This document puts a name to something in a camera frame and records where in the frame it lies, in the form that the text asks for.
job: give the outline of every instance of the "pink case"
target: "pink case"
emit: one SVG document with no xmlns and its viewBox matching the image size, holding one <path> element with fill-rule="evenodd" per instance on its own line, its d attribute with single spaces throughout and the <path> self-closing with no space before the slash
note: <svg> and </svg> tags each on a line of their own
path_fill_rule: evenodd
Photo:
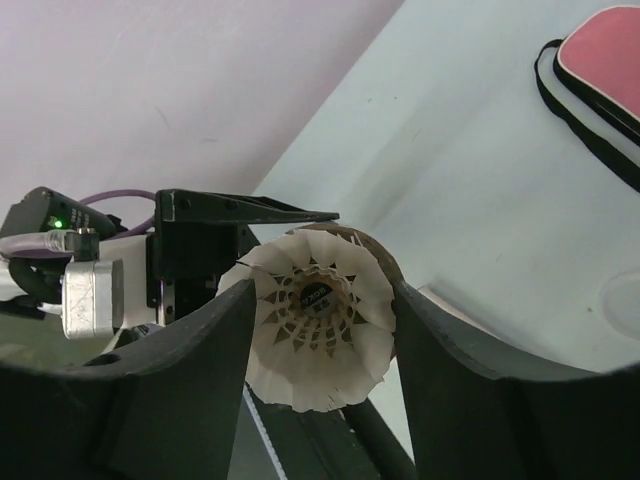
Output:
<svg viewBox="0 0 640 480">
<path fill-rule="evenodd" d="M 556 77 L 611 126 L 640 146 L 640 6 L 616 6 L 593 15 L 564 40 L 552 40 L 534 64 L 540 95 L 596 157 L 640 192 L 640 167 L 589 130 L 553 96 L 539 74 L 539 61 L 557 48 Z"/>
</svg>

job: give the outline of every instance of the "silver metal block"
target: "silver metal block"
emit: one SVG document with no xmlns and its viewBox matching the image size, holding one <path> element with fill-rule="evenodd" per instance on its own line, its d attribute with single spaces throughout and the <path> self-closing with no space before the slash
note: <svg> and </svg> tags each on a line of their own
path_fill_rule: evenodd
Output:
<svg viewBox="0 0 640 480">
<path fill-rule="evenodd" d="M 109 337 L 123 317 L 122 260 L 67 265 L 62 282 L 62 326 L 67 338 Z"/>
</svg>

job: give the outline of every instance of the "purple cable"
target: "purple cable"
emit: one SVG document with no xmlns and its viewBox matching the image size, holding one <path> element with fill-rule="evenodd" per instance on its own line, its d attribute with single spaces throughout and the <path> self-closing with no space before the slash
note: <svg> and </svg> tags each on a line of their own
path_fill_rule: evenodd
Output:
<svg viewBox="0 0 640 480">
<path fill-rule="evenodd" d="M 108 192 L 97 193 L 95 195 L 91 195 L 90 197 L 83 198 L 79 203 L 83 205 L 91 205 L 92 203 L 101 202 L 102 200 L 108 200 L 111 198 L 123 198 L 123 197 L 139 197 L 146 198 L 148 200 L 155 200 L 155 195 L 151 192 L 145 190 L 134 190 L 134 189 L 125 189 L 125 190 L 111 190 Z M 115 240 L 118 238 L 127 238 L 133 237 L 136 235 L 143 235 L 147 233 L 147 231 L 153 227 L 153 217 L 148 220 L 142 222 L 140 225 L 133 227 L 126 232 L 121 232 L 114 237 L 111 237 L 110 240 Z M 71 256 L 70 253 L 57 253 L 51 252 L 49 250 L 27 250 L 24 252 L 16 252 L 14 257 L 21 258 L 64 258 Z"/>
</svg>

